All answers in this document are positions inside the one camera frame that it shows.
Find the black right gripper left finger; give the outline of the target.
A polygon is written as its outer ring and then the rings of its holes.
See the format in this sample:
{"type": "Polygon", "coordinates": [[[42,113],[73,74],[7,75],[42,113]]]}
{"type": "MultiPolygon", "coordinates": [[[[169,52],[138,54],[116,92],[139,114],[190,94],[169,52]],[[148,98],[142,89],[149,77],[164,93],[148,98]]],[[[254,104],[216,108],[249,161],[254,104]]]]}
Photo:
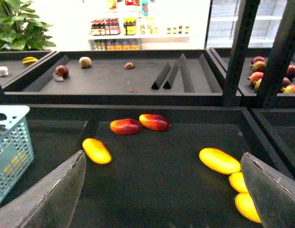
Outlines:
{"type": "Polygon", "coordinates": [[[86,156],[80,150],[0,208],[0,228],[68,228],[81,194],[85,172],[86,156]]]}

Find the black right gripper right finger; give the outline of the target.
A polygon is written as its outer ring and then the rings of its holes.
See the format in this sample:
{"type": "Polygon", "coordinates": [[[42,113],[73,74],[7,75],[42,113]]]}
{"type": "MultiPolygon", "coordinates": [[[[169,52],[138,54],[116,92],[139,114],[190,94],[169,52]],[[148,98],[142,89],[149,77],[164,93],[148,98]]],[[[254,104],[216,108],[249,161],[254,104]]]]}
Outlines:
{"type": "Polygon", "coordinates": [[[263,227],[295,228],[295,181],[247,152],[241,170],[263,227]]]}

